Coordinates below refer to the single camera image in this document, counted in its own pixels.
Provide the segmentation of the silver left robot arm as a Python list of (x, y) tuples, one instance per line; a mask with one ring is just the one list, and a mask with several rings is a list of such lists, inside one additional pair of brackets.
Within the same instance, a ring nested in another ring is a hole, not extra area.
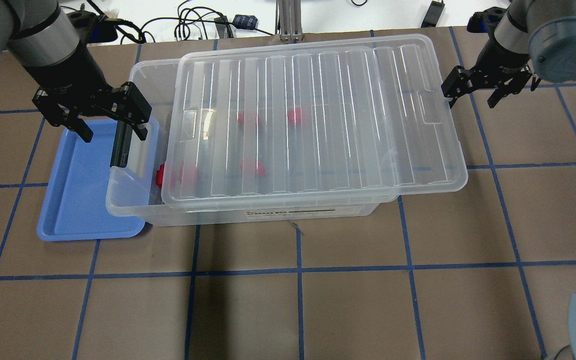
[(112, 87), (80, 32), (56, 0), (0, 0), (0, 59), (9, 51), (38, 84), (32, 102), (51, 126), (84, 142), (84, 117), (108, 117), (146, 140), (153, 111), (137, 86)]

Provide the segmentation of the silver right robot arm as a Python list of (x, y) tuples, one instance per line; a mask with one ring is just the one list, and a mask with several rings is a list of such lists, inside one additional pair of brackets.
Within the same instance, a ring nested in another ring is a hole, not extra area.
[(534, 91), (542, 81), (576, 81), (576, 0), (514, 0), (474, 13), (466, 29), (487, 41), (473, 67), (457, 65), (443, 81), (450, 107), (481, 89), (493, 91), (493, 109), (526, 85)]

